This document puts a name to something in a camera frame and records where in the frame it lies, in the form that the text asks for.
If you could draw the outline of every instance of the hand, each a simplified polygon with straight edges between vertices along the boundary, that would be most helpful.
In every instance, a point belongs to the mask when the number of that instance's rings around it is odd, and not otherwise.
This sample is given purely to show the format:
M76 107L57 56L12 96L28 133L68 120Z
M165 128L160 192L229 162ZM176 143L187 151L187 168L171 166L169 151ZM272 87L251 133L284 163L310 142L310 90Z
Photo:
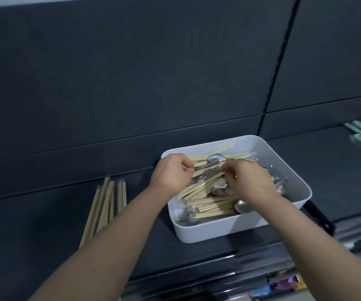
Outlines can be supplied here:
M233 192L254 210L279 196L270 174L253 161L230 158L221 171Z
M186 155L169 154L158 162L149 187L164 193L169 200L187 186L193 173L194 163Z

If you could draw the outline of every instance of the chopsticks on shelf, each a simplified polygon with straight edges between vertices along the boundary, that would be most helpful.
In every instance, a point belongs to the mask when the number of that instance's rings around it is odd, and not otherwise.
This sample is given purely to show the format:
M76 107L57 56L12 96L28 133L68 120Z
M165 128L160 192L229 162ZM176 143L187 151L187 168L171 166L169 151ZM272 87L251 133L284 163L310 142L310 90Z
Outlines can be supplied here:
M117 189L118 196L115 200L115 181L106 177L103 185L97 186L79 248L126 207L126 182L123 179L118 181Z

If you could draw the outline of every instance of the white container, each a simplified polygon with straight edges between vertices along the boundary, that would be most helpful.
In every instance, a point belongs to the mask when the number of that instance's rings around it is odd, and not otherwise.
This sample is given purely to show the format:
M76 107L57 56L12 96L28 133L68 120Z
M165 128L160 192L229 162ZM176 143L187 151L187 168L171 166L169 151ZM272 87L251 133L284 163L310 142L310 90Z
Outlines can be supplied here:
M161 158L171 153L184 153L188 157L204 156L213 150L232 143L235 144L221 153L228 155L243 152L257 152L259 158L258 163L262 167L273 165L275 169L278 169L283 175L288 177L289 179L283 186L286 189L288 199L298 209L311 198L312 192L308 184L304 182L303 179L300 178L299 175L296 174L296 172L294 172L261 137L256 135L245 135L196 146L171 149L165 151ZM179 222L178 217L175 215L175 201L177 200L177 197L178 196L172 198L168 202L169 215L175 228L176 235L184 243L195 243L268 224L264 218L253 211L194 226L185 226L185 223Z

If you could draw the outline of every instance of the skin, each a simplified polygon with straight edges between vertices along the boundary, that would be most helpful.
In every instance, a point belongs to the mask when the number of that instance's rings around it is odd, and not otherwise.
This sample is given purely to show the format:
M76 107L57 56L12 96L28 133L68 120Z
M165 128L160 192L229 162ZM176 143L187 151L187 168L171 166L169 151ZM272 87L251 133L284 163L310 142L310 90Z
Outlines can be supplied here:
M193 166L184 154L163 158L147 189L60 266L30 300L117 300L155 218L187 185ZM361 261L279 196L263 168L229 159L222 170L231 189L279 233L316 300L361 300Z

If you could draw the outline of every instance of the person's right hand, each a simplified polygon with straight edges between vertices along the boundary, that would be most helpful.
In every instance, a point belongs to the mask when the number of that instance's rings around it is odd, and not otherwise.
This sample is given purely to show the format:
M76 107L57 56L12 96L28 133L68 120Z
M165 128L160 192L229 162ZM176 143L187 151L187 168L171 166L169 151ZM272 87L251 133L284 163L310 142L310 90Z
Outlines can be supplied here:
M254 210L279 196L270 174L256 162L229 158L221 171L231 190Z

